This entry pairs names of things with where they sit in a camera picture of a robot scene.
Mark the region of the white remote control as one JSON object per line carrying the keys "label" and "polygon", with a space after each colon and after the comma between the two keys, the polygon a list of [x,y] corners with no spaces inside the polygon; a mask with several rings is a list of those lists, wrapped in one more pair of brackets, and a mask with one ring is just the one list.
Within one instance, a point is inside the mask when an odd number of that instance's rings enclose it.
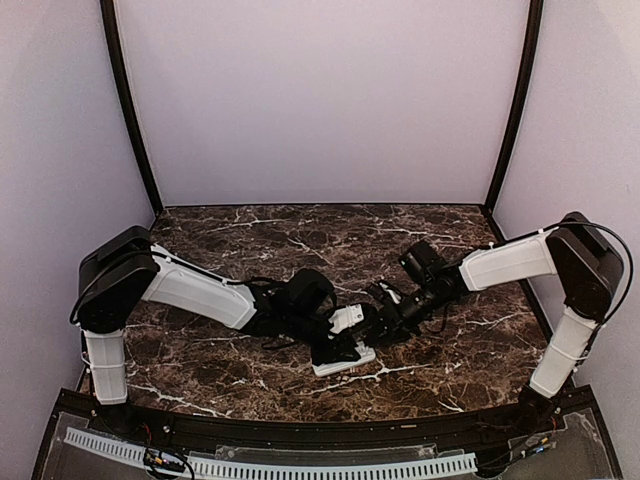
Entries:
{"label": "white remote control", "polygon": [[368,363],[373,362],[376,359],[376,352],[373,348],[365,346],[363,343],[359,343],[356,346],[355,351],[358,353],[359,358],[350,361],[340,361],[330,364],[322,364],[319,366],[313,365],[314,374],[317,377],[326,377],[339,372],[350,370],[355,367],[360,367]]}

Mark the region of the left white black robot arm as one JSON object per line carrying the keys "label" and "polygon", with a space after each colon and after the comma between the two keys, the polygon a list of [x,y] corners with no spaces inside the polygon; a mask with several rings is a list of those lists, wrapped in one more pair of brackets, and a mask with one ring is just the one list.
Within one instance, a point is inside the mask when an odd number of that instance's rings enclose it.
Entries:
{"label": "left white black robot arm", "polygon": [[70,322],[80,328],[101,417],[120,436],[141,427],[128,399],[124,330],[141,302],[177,307],[254,337],[286,336],[307,345],[314,373],[332,375],[372,362],[376,353],[354,339],[361,305],[340,307],[333,284],[302,269],[289,280],[231,280],[191,264],[133,226],[86,256]]}

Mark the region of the right black frame post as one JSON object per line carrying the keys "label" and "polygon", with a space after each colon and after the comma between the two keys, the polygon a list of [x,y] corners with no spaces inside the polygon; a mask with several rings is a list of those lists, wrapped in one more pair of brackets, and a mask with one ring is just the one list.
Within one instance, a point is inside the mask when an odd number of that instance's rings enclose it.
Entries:
{"label": "right black frame post", "polygon": [[512,102],[496,165],[484,201],[484,208],[490,214],[494,213],[498,204],[521,125],[537,52],[543,9],[543,0],[529,1],[523,48]]}

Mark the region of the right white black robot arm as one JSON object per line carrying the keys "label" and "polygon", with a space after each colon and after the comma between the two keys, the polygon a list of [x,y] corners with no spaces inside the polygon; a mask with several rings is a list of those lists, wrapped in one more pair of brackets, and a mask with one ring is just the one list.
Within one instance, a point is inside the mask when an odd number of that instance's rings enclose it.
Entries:
{"label": "right white black robot arm", "polygon": [[402,293],[384,281],[375,284],[381,310],[365,337],[370,347],[407,341],[436,311],[473,293],[511,283],[532,289],[555,282],[561,288],[559,318],[528,381],[535,395],[510,413],[511,426],[521,434],[534,432],[547,420],[544,398],[556,396],[586,361],[600,331],[629,295],[635,274],[633,254],[623,238],[579,211],[455,260],[419,241],[401,255],[399,264],[417,288]]}

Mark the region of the black front rail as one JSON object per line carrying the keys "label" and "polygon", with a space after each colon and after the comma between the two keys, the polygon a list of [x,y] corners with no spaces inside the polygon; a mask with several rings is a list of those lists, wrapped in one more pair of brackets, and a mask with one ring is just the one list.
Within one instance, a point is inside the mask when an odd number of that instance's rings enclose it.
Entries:
{"label": "black front rail", "polygon": [[255,448],[350,449],[434,443],[439,447],[492,448],[522,435],[552,428],[547,420],[525,428],[515,404],[467,413],[378,422],[289,423],[190,415],[140,406],[129,408],[131,424],[148,425],[155,445],[213,450]]}

